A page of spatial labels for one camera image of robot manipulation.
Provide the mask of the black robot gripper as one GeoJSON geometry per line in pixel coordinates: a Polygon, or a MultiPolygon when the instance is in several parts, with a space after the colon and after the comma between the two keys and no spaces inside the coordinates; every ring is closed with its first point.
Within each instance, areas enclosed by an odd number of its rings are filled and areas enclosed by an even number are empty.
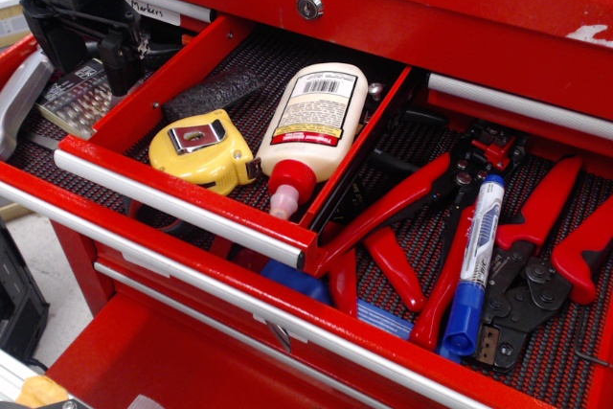
{"type": "Polygon", "coordinates": [[[31,32],[63,73],[86,60],[95,40],[111,93],[125,96],[143,76],[140,14],[125,0],[22,0],[31,32]]]}

